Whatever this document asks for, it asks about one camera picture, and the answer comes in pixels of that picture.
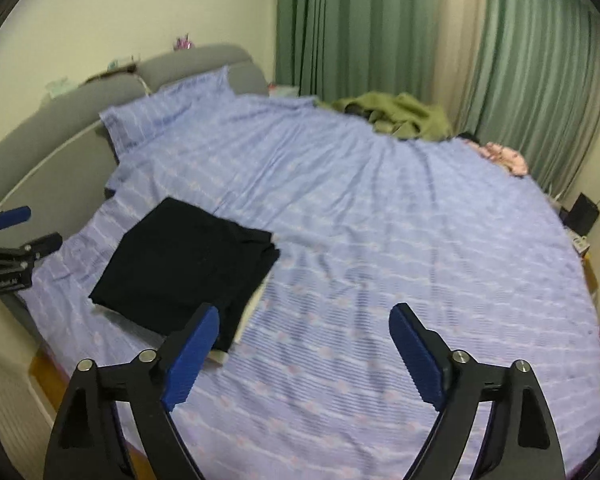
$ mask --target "headboard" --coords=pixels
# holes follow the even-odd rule
[[[117,161],[98,114],[189,76],[229,66],[237,94],[266,95],[267,83],[251,56],[230,44],[179,50],[122,73],[88,82],[53,99],[0,142],[0,209],[28,205],[28,222],[0,232],[0,246],[18,247],[58,231],[78,232],[105,199]],[[38,340],[33,320],[14,295],[2,298]]]

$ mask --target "purple hair clip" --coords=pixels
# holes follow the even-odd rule
[[[185,34],[184,37],[178,38],[176,43],[173,45],[174,50],[182,50],[183,48],[191,48],[193,43],[189,41],[189,35]]]

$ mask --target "curtain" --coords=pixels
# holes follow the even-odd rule
[[[472,89],[486,4],[487,0],[439,0],[432,101],[445,109],[456,133],[466,122],[462,104]]]
[[[600,120],[600,19],[581,0],[487,0],[462,129],[520,150],[552,194]]]
[[[438,0],[278,0],[276,81],[326,101],[370,90],[429,102]]]

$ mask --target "pink clothing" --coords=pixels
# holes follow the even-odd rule
[[[463,142],[480,156],[504,168],[512,175],[525,176],[529,174],[525,158],[512,148],[507,148],[495,142],[487,142],[484,146],[467,139],[463,139]]]

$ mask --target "green jacket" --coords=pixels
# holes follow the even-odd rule
[[[368,92],[331,104],[318,102],[318,106],[364,117],[373,124],[375,132],[397,139],[440,141],[455,136],[440,105],[424,105],[407,93]]]

